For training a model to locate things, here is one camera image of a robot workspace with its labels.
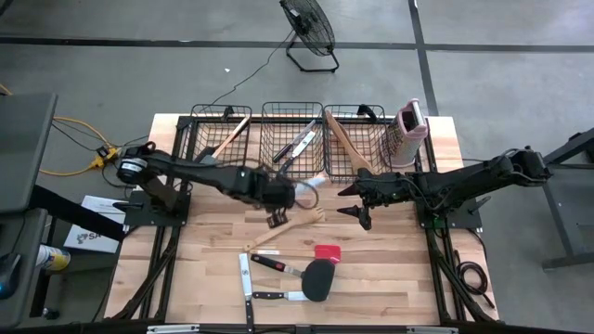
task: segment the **wire basket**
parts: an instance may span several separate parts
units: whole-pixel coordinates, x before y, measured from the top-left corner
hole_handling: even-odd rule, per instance
[[[182,139],[181,157],[193,161],[205,148],[216,148],[233,133],[233,130],[246,116],[252,116],[250,107],[195,105],[188,118],[187,129]],[[246,128],[216,157],[218,162],[230,165],[245,164],[250,125],[251,120],[248,121]]]
[[[307,145],[287,171],[291,178],[312,177],[324,170],[324,149],[322,134],[322,104],[318,102],[266,102],[262,106],[262,128],[260,137],[260,162],[278,171],[291,156],[290,150],[280,161],[273,157],[298,135],[313,120],[311,131],[314,139]]]
[[[354,147],[377,173],[390,172],[390,156],[381,139],[386,132],[383,108],[376,105],[328,105],[334,119],[342,125]],[[346,183],[355,180],[351,159],[342,143],[329,128],[324,117],[324,162],[331,182]]]

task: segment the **black fan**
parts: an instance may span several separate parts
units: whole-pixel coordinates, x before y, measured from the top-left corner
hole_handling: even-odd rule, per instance
[[[326,14],[319,6],[316,0],[280,0],[280,5],[285,11],[289,23],[295,30],[295,34],[291,42],[287,46],[287,57],[289,57],[299,70],[305,72],[335,72],[339,68],[339,63],[334,56],[334,32]],[[309,48],[314,54],[325,57],[332,56],[336,67],[332,69],[317,69],[308,70],[295,60],[291,55],[291,48],[295,45],[297,36],[301,38],[305,46]]]

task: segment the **red spatula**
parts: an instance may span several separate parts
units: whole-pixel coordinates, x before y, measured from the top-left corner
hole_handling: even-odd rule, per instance
[[[250,250],[251,254],[315,257],[328,259],[336,264],[341,261],[341,247],[337,245],[316,245],[314,250]]]

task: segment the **butcher block tabletop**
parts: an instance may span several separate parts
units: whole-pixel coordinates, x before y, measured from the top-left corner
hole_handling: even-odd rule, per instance
[[[149,141],[171,152],[175,125],[180,114],[156,114]],[[428,118],[439,172],[463,166],[454,121],[450,117]],[[258,159],[260,125],[253,122],[248,140],[248,158]],[[361,199],[338,197],[346,184],[328,181],[318,189],[324,222],[293,228],[258,249],[312,250],[317,244],[342,248],[334,281],[325,302],[254,300],[255,324],[310,325],[437,325],[439,317],[427,252],[427,241],[418,227],[414,204],[400,203],[371,211],[373,228],[365,231],[354,217],[336,209],[361,205]],[[293,209],[289,217],[300,209]],[[244,324],[245,303],[238,254],[242,246],[268,231],[266,213],[230,199],[216,189],[194,185],[187,225],[182,228],[171,286],[168,323]],[[147,275],[155,227],[143,226],[122,244],[105,316],[118,313]],[[454,249],[461,261],[473,261],[488,276],[481,244],[465,230],[452,230]],[[274,257],[298,269],[311,258]],[[300,278],[250,262],[253,291],[295,291]],[[468,273],[467,280],[476,277]],[[153,300],[160,295],[161,280]],[[455,316],[452,290],[444,284],[450,314]],[[486,293],[491,300],[490,284]],[[494,318],[482,297],[475,300]],[[156,309],[156,302],[151,312]]]

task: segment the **concrete floor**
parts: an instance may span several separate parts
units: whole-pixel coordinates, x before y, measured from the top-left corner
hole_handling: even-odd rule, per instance
[[[339,42],[414,43],[407,0],[319,0]],[[592,45],[588,0],[418,0],[426,43]],[[276,0],[19,0],[0,34],[278,42],[289,32]],[[0,83],[14,93],[59,94],[57,115],[94,124],[116,143],[146,135],[157,112],[210,103],[260,66],[267,48],[124,48],[0,45]],[[325,63],[306,50],[298,57]],[[334,74],[304,74],[276,54],[268,67],[222,102],[269,100],[376,103],[395,113],[426,100],[414,50],[339,49]],[[590,53],[429,52],[440,115],[453,116],[463,156],[486,159],[532,145],[548,153],[594,125]],[[52,131],[43,167],[76,170],[88,152]],[[119,198],[98,173],[39,182],[81,200]],[[594,265],[544,273],[562,255],[542,190],[509,187],[481,209],[489,271],[503,320],[514,325],[591,331]],[[110,271],[70,276],[57,323],[88,321]]]

